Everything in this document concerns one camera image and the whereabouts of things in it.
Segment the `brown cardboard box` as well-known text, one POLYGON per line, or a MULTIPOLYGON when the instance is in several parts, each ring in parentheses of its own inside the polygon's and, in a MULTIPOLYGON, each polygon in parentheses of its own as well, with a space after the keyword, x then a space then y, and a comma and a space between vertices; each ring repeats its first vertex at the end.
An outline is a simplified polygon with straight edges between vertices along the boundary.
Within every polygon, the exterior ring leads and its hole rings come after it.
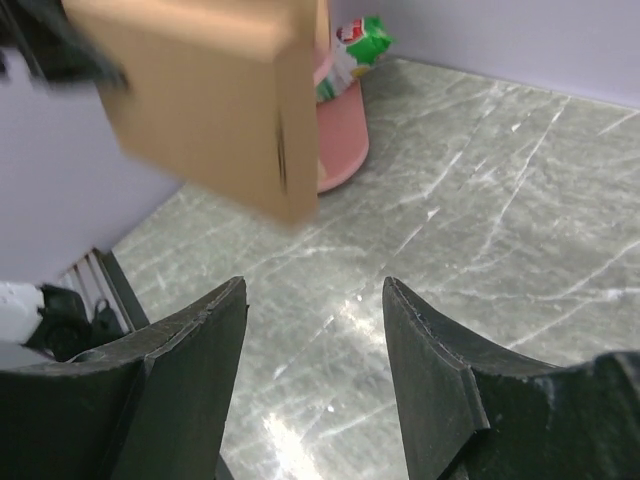
POLYGON ((122 149, 285 225, 317 205, 313 1, 68 1, 122 149))

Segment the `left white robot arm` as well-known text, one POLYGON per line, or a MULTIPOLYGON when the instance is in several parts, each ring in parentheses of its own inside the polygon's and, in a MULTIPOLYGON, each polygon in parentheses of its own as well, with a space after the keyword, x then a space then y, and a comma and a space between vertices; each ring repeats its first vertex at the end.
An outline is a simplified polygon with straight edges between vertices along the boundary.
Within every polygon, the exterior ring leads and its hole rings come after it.
MULTIPOLYGON (((3 1, 1 45, 17 50, 42 84, 127 86, 122 70, 71 24, 60 1, 3 1)), ((88 313, 73 288, 3 281, 1 341, 69 361, 127 334, 117 307, 102 296, 88 313)))

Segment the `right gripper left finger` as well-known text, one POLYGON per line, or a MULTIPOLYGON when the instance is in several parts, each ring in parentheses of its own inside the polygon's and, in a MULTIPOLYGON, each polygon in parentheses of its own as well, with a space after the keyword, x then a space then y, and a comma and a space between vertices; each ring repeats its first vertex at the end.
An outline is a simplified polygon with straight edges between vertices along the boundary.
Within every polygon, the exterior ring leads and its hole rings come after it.
POLYGON ((212 479, 247 325, 246 283, 71 362, 1 372, 5 479, 212 479))

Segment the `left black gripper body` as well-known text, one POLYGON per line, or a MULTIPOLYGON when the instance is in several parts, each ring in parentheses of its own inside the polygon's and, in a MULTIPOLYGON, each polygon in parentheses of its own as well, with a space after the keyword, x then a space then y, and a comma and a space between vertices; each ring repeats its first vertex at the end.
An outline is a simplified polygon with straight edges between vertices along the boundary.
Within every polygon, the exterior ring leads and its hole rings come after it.
POLYGON ((19 52, 48 85, 127 86, 120 68, 69 21, 60 1, 1 1, 1 48, 19 52))

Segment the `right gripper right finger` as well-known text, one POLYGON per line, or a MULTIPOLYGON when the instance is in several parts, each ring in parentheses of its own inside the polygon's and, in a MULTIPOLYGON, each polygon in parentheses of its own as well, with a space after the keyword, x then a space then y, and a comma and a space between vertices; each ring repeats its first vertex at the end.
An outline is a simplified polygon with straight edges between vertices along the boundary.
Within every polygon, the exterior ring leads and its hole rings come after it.
POLYGON ((412 479, 635 479, 639 355, 568 367, 506 349, 400 280, 384 329, 412 479))

